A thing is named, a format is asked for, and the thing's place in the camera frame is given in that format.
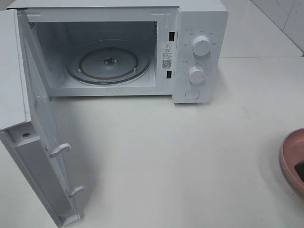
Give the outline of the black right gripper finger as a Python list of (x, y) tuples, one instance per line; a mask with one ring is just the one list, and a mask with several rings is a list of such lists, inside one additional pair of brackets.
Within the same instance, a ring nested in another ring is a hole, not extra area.
[(295, 166), (294, 169), (299, 176), (300, 180), (304, 182), (304, 161), (298, 162)]

